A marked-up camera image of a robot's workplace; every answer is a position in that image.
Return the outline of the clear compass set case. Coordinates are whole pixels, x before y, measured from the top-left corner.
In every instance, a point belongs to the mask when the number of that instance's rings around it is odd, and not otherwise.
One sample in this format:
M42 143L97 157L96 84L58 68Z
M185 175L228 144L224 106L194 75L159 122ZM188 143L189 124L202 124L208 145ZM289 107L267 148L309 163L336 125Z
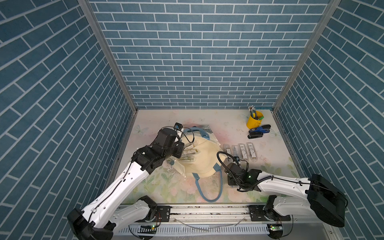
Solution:
M224 145L223 145L223 151L226 152L226 153L229 154L229 155L232 155L231 146L228 145L228 144L224 144Z

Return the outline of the cream canvas tote bag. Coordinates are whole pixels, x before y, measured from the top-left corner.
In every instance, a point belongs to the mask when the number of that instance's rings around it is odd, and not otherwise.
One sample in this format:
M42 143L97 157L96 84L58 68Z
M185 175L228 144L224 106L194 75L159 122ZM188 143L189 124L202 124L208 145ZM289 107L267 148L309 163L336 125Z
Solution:
M183 177L193 177L197 190L205 201L208 203L216 202L223 193L224 183L222 177L222 162L225 160L225 157L222 157L220 161L217 158L217 152L222 150L218 139L213 131L206 126L204 128L184 128L181 140L185 146L188 144L199 143L199 145L193 149L198 150L199 152L195 155L190 155L194 156L196 161L194 163L184 163L179 161L179 158L170 157L167 160L167 163L169 163ZM217 197L207 198L202 191L199 180L208 178L215 173L219 173L219 193Z

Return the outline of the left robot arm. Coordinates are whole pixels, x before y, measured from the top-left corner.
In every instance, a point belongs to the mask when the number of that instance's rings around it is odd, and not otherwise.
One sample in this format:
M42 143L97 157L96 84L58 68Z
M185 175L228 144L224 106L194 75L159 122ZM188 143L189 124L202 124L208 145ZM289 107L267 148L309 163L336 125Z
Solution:
M176 123L173 128L159 130L150 145L135 151L130 164L103 193L82 210L74 209L68 214L71 230L79 240L110 240L128 225L154 217L157 204L147 196L127 208L118 208L164 160L181 156L185 146L181 141L183 129Z

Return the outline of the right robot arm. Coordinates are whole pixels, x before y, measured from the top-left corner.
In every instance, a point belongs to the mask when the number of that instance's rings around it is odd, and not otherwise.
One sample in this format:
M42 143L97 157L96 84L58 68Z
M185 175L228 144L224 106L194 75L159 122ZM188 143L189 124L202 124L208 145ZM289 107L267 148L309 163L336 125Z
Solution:
M261 170L246 171L238 164L225 167L229 185L240 192L257 191L268 196L263 214L270 221L293 216L317 217L343 228L348 200L345 194L318 174L309 178L289 178Z

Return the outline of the compass case inside bag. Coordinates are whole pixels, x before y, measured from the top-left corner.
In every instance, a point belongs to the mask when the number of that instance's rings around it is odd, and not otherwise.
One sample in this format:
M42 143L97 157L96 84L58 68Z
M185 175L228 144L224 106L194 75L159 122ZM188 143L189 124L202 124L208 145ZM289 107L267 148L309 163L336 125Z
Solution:
M190 156L190 155L195 155L199 151L198 150L186 150L182 152L182 156Z

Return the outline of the black stapler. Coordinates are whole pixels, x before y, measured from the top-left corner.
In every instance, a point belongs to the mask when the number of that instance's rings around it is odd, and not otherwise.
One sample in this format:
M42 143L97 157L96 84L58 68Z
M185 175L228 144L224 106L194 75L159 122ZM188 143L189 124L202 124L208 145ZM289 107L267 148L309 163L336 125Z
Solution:
M251 132L248 134L248 139L262 138L264 133L262 132Z

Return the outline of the blue stapler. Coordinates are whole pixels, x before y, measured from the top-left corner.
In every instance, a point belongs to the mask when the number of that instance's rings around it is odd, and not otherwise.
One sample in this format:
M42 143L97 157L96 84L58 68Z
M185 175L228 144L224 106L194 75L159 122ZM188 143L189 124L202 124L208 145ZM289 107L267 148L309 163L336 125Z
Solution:
M263 134L266 134L266 133L269 133L270 132L270 129L271 129L271 125L262 125L262 126L259 126L257 128L253 128L253 129L250 129L249 130L249 133L263 133Z

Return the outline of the yellow pen holder cup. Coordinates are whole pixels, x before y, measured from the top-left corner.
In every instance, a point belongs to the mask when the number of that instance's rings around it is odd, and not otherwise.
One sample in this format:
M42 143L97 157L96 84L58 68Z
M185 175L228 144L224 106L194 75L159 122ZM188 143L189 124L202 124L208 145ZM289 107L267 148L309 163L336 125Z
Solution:
M250 116L248 119L247 128L248 129L258 128L261 125L263 119L264 119L264 115L259 111L255 111L253 115Z

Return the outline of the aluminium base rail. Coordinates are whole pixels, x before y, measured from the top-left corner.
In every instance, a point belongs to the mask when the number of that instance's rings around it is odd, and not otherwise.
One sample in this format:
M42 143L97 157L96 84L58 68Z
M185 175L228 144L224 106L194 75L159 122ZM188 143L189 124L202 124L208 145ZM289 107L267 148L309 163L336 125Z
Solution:
M326 239L340 239L335 227L315 216L268 217L263 204L154 205L143 200L121 205L105 223L96 222L96 212L85 212L73 223L81 240L114 240L132 236L135 240L156 238L255 235L269 239L293 236L294 230L309 235L319 230Z

